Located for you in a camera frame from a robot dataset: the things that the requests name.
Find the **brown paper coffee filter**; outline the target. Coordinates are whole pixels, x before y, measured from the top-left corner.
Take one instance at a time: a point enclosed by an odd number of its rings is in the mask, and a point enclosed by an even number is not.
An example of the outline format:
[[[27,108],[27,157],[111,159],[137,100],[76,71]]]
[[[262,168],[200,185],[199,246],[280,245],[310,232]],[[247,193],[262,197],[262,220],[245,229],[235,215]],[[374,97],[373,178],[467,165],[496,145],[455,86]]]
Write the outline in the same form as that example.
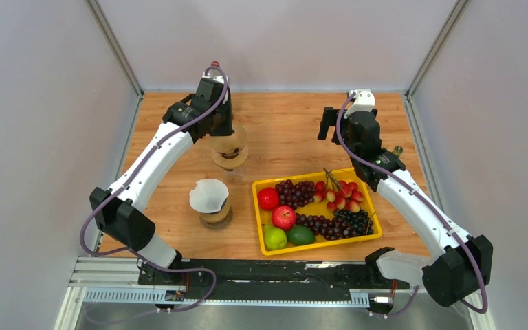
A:
[[[237,122],[232,123],[233,133],[229,136],[210,136],[209,145],[212,150],[222,155],[239,153],[248,144],[245,128]]]

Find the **white paper coffee filter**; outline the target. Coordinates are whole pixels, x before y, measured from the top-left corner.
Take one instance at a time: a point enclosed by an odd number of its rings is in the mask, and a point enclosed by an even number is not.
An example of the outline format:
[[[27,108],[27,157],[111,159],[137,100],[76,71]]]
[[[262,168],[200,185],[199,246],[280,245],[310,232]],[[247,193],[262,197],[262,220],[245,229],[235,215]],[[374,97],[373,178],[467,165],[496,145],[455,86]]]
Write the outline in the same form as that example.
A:
[[[201,179],[189,192],[189,204],[199,213],[215,214],[223,209],[228,197],[228,187],[222,181]]]

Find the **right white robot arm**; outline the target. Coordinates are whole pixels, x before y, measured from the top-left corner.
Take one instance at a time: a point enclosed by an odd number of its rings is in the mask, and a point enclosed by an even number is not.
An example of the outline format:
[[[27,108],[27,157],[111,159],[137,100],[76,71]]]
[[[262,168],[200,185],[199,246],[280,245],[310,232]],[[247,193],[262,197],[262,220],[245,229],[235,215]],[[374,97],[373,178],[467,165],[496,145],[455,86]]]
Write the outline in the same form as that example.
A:
[[[452,221],[414,181],[405,164],[382,147],[377,109],[337,110],[326,107],[320,121],[319,140],[330,127],[331,141],[347,152],[355,174],[371,190],[385,198],[412,226],[430,256],[404,254],[385,247],[368,256],[365,277],[374,287],[401,280],[424,288],[439,305],[461,302],[484,314],[489,307],[493,245],[484,236],[472,236]]]

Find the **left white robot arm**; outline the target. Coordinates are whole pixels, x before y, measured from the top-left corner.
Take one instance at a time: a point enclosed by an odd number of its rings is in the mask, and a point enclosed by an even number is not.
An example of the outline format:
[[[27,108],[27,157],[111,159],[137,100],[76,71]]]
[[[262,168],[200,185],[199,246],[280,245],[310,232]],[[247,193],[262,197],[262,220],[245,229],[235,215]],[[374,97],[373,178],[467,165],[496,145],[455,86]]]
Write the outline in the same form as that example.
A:
[[[156,267],[157,277],[165,284],[177,283],[183,274],[182,265],[175,261],[180,254],[160,237],[144,211],[164,176],[198,140],[233,132],[228,80],[204,74],[195,93],[166,110],[153,139],[126,173],[110,187],[91,192],[89,220]]]

